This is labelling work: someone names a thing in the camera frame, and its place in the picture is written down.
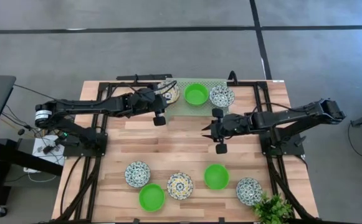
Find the green leaves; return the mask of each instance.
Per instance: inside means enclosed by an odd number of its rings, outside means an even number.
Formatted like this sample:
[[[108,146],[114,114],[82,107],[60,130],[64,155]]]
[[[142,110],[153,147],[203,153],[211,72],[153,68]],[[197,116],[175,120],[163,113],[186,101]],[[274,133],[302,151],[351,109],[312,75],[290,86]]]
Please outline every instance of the green leaves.
[[[264,192],[262,200],[253,206],[253,211],[264,224],[284,224],[292,213],[292,206],[284,202],[280,195],[268,198]]]

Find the blue and white bowl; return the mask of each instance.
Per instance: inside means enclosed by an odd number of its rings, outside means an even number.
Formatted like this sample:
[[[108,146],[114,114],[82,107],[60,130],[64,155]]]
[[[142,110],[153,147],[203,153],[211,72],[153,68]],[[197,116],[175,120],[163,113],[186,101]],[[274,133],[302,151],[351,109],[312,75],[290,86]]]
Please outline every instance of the blue and white bowl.
[[[262,199],[262,187],[257,180],[246,177],[237,183],[236,195],[243,204],[253,206]]]
[[[235,93],[227,86],[215,86],[210,91],[210,100],[214,105],[225,108],[235,101]]]
[[[125,181],[131,187],[143,187],[149,179],[150,168],[144,162],[133,162],[125,169]]]

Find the yellow patterned bowl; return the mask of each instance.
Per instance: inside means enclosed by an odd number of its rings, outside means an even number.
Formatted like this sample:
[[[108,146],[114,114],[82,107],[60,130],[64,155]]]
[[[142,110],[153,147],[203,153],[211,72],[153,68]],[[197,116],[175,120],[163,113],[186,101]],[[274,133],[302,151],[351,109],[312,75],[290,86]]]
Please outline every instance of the yellow patterned bowl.
[[[169,196],[176,200],[187,199],[193,191],[192,178],[182,172],[171,175],[167,182],[167,191]]]

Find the desk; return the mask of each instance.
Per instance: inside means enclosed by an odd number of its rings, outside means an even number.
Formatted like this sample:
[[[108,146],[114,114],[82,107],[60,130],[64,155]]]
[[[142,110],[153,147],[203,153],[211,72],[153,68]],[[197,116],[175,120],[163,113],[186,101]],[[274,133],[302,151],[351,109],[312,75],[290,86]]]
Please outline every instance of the desk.
[[[15,81],[15,77],[0,75],[0,115],[11,95]],[[0,161],[17,164],[22,167],[28,167],[54,175],[61,175],[62,166],[18,151],[16,147],[17,142],[12,140],[7,140],[6,145],[0,143]]]
[[[290,106],[284,82],[268,81],[271,102]],[[95,100],[99,82],[83,84],[81,100]],[[231,113],[243,114],[255,107],[254,91],[248,86],[231,87],[236,100],[229,107]],[[121,87],[114,95],[131,90]],[[283,110],[273,106],[274,111]],[[228,153],[217,155],[215,144],[201,137],[201,129],[212,117],[174,117],[168,125],[154,127],[153,113],[127,118],[109,118],[107,123],[108,146],[102,158],[98,178],[93,222],[217,222],[224,217],[227,222],[257,221],[249,207],[236,197],[237,182],[243,177],[257,179],[269,194],[271,185],[266,158],[261,153],[257,135],[238,136],[227,140]],[[75,122],[89,127],[92,115],[77,115]],[[318,215],[305,164],[294,156],[284,156],[290,190],[311,215]],[[66,160],[52,218],[59,216],[60,199],[65,181],[76,158]],[[133,161],[144,161],[151,169],[150,183],[166,189],[171,174],[185,172],[194,181],[190,198],[175,200],[166,193],[164,207],[155,213],[141,209],[138,189],[128,186],[124,170]],[[205,168],[212,163],[224,164],[230,175],[229,185],[224,190],[209,190],[203,181]],[[82,176],[83,159],[77,164],[70,178],[64,197],[64,208],[77,194]],[[83,201],[82,218],[85,217],[88,200]]]

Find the wooden table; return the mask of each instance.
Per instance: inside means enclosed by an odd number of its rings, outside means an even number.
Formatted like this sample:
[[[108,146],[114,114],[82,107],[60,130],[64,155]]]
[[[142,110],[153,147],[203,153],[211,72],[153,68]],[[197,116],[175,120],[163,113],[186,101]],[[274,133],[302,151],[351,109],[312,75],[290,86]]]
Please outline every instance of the wooden table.
[[[81,100],[96,100],[98,81],[83,84]],[[284,82],[268,81],[270,100],[290,106]],[[231,113],[243,114],[255,107],[253,88],[235,86],[232,90],[236,100],[230,106]],[[114,95],[128,93],[126,87],[117,88]],[[274,111],[284,110],[273,106]],[[108,147],[102,159],[98,178],[97,196],[93,222],[214,222],[224,217],[230,222],[256,221],[252,210],[241,204],[236,197],[237,182],[243,177],[257,179],[263,189],[271,194],[269,173],[265,157],[261,154],[257,135],[238,136],[227,140],[228,153],[216,154],[215,144],[201,134],[212,117],[174,117],[168,125],[155,127],[153,113],[127,118],[108,119]],[[89,127],[92,115],[77,115],[75,122]],[[290,190],[314,216],[318,216],[310,180],[305,164],[295,156],[284,156]],[[59,216],[60,198],[69,170],[76,158],[67,159],[57,192],[52,218]],[[124,171],[133,161],[144,161],[151,169],[150,183],[160,184],[166,192],[166,183],[171,174],[185,172],[194,182],[190,198],[175,200],[166,193],[164,207],[154,213],[141,209],[138,189],[127,185]],[[209,164],[220,163],[227,167],[229,185],[224,190],[209,190],[203,181],[203,173]],[[83,159],[77,164],[65,193],[64,208],[79,190]],[[82,217],[85,217],[88,200],[83,202]]]

